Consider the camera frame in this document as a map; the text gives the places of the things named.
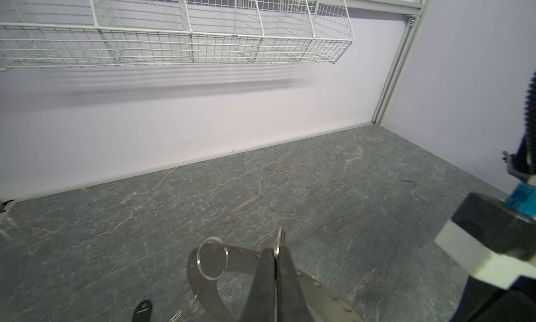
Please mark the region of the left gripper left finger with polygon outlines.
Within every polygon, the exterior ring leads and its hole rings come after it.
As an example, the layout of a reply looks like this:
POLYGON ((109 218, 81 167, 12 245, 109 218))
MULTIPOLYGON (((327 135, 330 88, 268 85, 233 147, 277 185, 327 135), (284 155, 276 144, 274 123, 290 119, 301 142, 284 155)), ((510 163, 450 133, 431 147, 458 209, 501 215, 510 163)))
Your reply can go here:
POLYGON ((274 251, 262 251, 240 322, 274 322, 276 319, 276 262, 274 251))

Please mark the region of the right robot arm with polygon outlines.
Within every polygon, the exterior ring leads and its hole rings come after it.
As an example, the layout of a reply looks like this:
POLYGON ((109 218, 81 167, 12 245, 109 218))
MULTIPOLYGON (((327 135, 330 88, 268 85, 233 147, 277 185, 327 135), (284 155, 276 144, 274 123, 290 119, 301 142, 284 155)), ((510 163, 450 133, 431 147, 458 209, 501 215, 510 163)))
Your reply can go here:
MULTIPOLYGON (((506 201, 469 193, 452 219, 492 252, 535 256, 535 83, 529 85, 526 131, 516 154, 504 154, 520 184, 506 201)), ((519 276, 507 289, 470 276, 452 321, 534 321, 535 278, 519 276)))

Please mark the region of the metal ring disc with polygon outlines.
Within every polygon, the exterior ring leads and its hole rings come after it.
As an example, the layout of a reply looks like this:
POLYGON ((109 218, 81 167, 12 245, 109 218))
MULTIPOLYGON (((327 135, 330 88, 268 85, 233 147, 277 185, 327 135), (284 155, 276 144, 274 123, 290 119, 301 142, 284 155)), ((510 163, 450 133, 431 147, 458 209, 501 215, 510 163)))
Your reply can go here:
MULTIPOLYGON (((260 260, 260 252, 243 247, 227 246, 229 273, 254 275, 260 260)), ((186 273, 188 283, 201 306, 218 321, 236 321, 237 318, 223 304, 217 289, 217 281, 206 280, 198 271, 197 249, 188 258, 186 273)), ((342 295, 302 270, 297 272, 305 301, 322 321, 362 321, 352 305, 342 295)))

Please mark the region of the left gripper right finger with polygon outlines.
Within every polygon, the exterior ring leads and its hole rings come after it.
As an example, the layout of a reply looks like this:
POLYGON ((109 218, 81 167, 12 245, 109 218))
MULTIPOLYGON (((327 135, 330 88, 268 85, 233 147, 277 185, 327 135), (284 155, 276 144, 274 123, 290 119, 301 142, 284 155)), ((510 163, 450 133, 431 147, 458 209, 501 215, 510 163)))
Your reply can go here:
POLYGON ((280 246, 276 258, 276 313, 277 321, 314 321, 286 246, 280 246))

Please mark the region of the small steel split keyring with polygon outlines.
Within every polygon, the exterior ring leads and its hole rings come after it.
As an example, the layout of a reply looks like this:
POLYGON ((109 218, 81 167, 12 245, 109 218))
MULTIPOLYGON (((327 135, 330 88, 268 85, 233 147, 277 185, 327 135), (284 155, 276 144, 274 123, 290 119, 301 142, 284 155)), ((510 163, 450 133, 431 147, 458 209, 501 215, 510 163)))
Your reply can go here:
POLYGON ((228 270, 229 258, 228 248, 221 238, 206 238, 196 253, 198 271, 206 280, 217 281, 228 270))

